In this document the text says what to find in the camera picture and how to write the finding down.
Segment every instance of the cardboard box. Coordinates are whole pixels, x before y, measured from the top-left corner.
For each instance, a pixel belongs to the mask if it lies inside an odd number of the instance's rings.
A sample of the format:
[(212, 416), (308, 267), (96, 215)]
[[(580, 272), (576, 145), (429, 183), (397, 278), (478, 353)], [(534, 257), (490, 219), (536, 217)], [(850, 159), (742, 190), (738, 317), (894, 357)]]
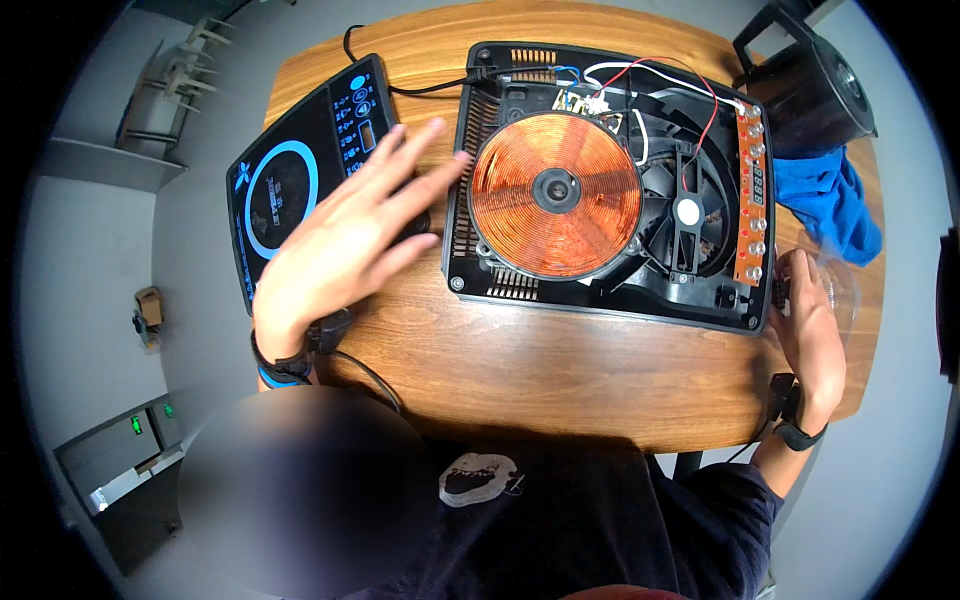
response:
[(154, 286), (145, 287), (133, 295), (140, 306), (140, 315), (147, 326), (163, 323), (163, 296)]

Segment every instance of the blue wire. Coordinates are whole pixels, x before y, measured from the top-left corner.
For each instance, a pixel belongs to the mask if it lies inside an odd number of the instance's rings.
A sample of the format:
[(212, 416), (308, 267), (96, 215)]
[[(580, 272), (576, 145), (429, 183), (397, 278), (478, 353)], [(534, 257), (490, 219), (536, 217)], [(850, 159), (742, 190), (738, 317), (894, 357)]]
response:
[(567, 87), (564, 88), (564, 108), (570, 108), (570, 103), (569, 103), (569, 101), (567, 100), (567, 92), (568, 92), (571, 88), (573, 88), (575, 85), (580, 84), (580, 69), (578, 69), (578, 68), (575, 67), (575, 66), (568, 65), (568, 64), (567, 64), (567, 65), (557, 65), (557, 66), (553, 66), (553, 67), (550, 67), (550, 68), (553, 69), (554, 71), (558, 72), (558, 73), (559, 73), (560, 71), (569, 71), (570, 73), (573, 73), (573, 77), (576, 79), (576, 81), (574, 81), (572, 84), (570, 84), (570, 85), (568, 85)]

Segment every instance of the shelf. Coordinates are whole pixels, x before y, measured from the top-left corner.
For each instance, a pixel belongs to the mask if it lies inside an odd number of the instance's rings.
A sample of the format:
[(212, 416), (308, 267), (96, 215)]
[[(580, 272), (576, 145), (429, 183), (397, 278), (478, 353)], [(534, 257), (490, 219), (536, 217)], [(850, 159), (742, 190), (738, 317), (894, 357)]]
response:
[(39, 165), (41, 175), (152, 193), (187, 170), (175, 162), (66, 137), (50, 138)]

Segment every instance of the white graphic print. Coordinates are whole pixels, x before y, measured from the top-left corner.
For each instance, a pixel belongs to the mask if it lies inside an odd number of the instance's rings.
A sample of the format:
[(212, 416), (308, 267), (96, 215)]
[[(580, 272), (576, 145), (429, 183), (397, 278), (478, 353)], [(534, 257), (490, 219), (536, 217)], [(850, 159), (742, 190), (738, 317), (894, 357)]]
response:
[(440, 499), (447, 506), (461, 508), (493, 500), (502, 493), (520, 495), (523, 477), (510, 457), (468, 452), (440, 476)]

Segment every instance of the hand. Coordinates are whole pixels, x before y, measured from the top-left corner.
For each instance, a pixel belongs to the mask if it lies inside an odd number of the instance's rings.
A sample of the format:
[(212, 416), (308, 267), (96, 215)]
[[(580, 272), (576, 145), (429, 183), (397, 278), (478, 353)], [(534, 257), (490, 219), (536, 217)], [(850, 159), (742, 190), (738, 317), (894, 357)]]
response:
[(390, 194), (414, 171), (444, 128), (435, 118), (400, 146), (403, 126), (379, 140), (364, 166), (340, 184), (280, 246), (253, 298), (256, 342), (268, 361), (297, 354), (308, 326), (379, 290), (439, 238), (414, 235), (387, 247), (400, 231), (460, 178), (471, 160), (447, 164)]
[(843, 397), (847, 360), (813, 258), (794, 249), (777, 260), (777, 272), (790, 278), (790, 316), (771, 306), (770, 324), (804, 390), (797, 423), (805, 434), (814, 436), (827, 425)]

